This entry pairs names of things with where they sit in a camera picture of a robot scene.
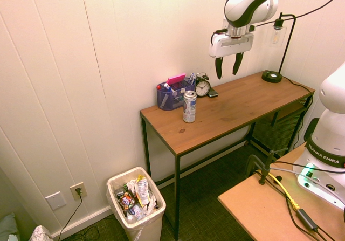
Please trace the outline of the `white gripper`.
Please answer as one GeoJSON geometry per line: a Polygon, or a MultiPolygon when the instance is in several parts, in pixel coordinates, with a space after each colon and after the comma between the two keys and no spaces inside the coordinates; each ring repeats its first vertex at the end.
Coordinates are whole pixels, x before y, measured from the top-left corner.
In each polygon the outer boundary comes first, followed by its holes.
{"type": "Polygon", "coordinates": [[[215,69],[218,79],[222,78],[223,57],[236,54],[232,74],[236,75],[243,60],[243,52],[252,48],[254,34],[247,33],[238,39],[231,38],[225,33],[214,33],[211,37],[209,55],[215,58],[215,69]]]}

